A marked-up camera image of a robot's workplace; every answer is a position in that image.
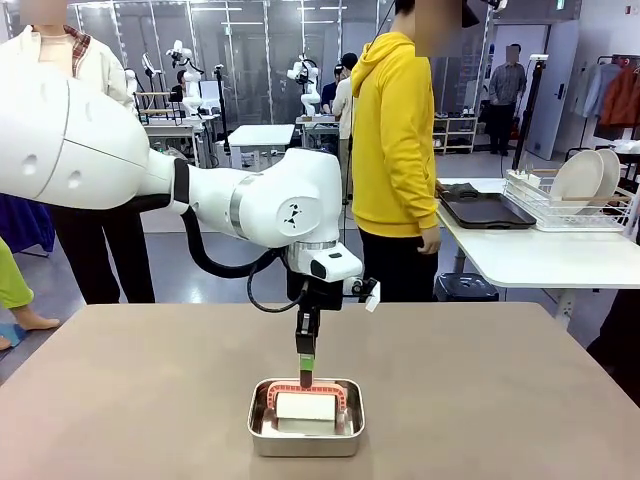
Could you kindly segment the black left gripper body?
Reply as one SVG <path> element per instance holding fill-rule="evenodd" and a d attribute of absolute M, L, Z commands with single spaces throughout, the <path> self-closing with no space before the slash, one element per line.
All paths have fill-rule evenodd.
<path fill-rule="evenodd" d="M 340 310 L 343 303 L 343 281 L 328 283 L 313 276 L 288 270 L 286 293 L 290 301 L 299 297 L 301 307 L 317 307 L 320 310 Z"/>

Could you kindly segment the person's right hand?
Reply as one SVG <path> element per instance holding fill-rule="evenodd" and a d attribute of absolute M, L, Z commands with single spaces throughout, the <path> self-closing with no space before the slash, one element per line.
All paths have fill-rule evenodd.
<path fill-rule="evenodd" d="M 433 255 L 439 252 L 441 247 L 441 235 L 438 226 L 421 230 L 423 245 L 418 252 L 424 255 Z"/>

